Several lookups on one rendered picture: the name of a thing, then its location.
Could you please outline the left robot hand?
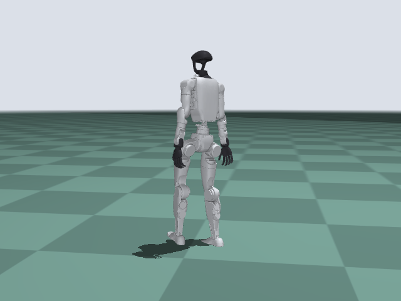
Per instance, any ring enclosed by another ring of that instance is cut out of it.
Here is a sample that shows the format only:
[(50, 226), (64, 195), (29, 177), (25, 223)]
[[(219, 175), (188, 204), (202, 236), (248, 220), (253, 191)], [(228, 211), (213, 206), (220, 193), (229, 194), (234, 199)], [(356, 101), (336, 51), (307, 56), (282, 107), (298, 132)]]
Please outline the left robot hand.
[(178, 167), (178, 168), (184, 168), (184, 167), (186, 166), (186, 165), (184, 165), (183, 162), (182, 162), (182, 151), (181, 151), (181, 147), (183, 147), (183, 144), (184, 144), (183, 138), (180, 138), (180, 139), (179, 139), (179, 144), (178, 144), (178, 145), (175, 145), (175, 144), (174, 144), (175, 150), (174, 150), (174, 153), (173, 153), (172, 158), (173, 158), (173, 161), (174, 161), (174, 165), (175, 165), (176, 167)]

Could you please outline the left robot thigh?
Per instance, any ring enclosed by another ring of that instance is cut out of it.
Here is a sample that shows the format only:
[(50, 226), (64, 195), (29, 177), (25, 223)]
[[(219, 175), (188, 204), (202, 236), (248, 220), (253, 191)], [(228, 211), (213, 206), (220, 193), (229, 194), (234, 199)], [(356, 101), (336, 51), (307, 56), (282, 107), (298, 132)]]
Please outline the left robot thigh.
[(188, 169), (190, 166), (190, 156), (192, 156), (197, 147), (197, 141), (195, 139), (187, 139), (184, 140), (183, 147), (181, 147), (182, 151), (182, 162), (186, 165), (184, 168), (178, 168), (174, 165), (174, 184), (175, 188), (180, 186), (182, 190), (182, 198), (185, 199), (189, 197), (190, 189), (186, 185), (186, 178)]

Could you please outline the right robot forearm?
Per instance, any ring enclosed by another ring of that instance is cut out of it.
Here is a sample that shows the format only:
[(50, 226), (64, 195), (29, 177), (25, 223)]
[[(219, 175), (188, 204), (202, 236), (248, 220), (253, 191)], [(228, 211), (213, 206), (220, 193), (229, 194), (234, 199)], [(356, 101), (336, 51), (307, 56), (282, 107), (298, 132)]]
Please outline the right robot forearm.
[(222, 145), (227, 144), (226, 143), (226, 138), (227, 138), (226, 124), (227, 124), (226, 116), (223, 119), (220, 119), (217, 121), (217, 126), (218, 126), (218, 131), (219, 131), (218, 135), (220, 138), (220, 143)]

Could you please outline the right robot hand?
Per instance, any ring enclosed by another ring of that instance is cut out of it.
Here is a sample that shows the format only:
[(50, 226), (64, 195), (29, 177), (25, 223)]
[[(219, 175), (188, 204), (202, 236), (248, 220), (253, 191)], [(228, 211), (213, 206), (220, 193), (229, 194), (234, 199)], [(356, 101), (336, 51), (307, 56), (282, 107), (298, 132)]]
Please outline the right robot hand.
[[(221, 147), (222, 147), (222, 149), (221, 149), (221, 154), (220, 154), (220, 156), (219, 156), (219, 158), (218, 158), (218, 160), (220, 160), (221, 159), (221, 156), (223, 156), (223, 163), (222, 163), (222, 165), (224, 165), (224, 163), (225, 163), (225, 157), (226, 157), (226, 164), (225, 164), (225, 166), (228, 164), (230, 164), (230, 163), (232, 163), (233, 162), (233, 157), (232, 157), (232, 151), (231, 151), (231, 149), (228, 147), (228, 145), (229, 145), (229, 139), (228, 138), (226, 138), (226, 143), (227, 144), (224, 144), (224, 145), (222, 145), (221, 144)], [(228, 158), (227, 158), (228, 157)], [(230, 158), (231, 157), (231, 158)], [(228, 160), (229, 160), (229, 163), (228, 163)]]

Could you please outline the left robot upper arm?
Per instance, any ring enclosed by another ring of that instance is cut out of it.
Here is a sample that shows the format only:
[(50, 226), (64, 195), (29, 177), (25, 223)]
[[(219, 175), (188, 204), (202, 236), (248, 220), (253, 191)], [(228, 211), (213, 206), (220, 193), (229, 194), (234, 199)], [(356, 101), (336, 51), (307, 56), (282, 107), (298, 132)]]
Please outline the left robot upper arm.
[[(195, 79), (183, 80), (180, 83), (182, 108), (185, 111), (185, 119), (190, 115), (190, 103), (192, 90), (195, 88)], [(178, 108), (179, 109), (179, 108)]]

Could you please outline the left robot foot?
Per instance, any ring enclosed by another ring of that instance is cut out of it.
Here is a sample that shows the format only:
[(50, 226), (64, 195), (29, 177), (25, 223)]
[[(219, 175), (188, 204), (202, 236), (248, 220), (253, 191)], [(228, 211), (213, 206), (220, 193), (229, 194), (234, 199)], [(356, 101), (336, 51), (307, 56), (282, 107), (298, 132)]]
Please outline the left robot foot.
[(171, 239), (174, 240), (178, 245), (185, 245), (185, 238), (183, 235), (179, 233), (179, 236), (175, 235), (175, 232), (169, 231), (167, 233), (167, 236)]

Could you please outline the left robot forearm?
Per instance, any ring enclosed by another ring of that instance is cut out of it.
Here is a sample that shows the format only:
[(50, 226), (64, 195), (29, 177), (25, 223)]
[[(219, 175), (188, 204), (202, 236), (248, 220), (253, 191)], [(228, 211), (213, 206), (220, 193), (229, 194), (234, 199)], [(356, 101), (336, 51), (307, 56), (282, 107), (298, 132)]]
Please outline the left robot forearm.
[(177, 127), (176, 127), (175, 138), (174, 138), (175, 145), (179, 144), (180, 138), (183, 138), (183, 140), (184, 140), (186, 125), (187, 125), (187, 120), (185, 119), (185, 111), (181, 107), (177, 110)]

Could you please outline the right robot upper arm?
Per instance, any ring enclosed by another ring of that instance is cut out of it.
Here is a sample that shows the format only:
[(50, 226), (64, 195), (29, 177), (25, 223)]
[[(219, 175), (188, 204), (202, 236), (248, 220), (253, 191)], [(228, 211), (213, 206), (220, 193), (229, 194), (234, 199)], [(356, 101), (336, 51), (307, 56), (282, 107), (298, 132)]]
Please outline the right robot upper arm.
[(224, 85), (222, 83), (219, 83), (219, 111), (217, 114), (216, 120), (223, 119), (225, 117), (225, 112), (224, 112)]

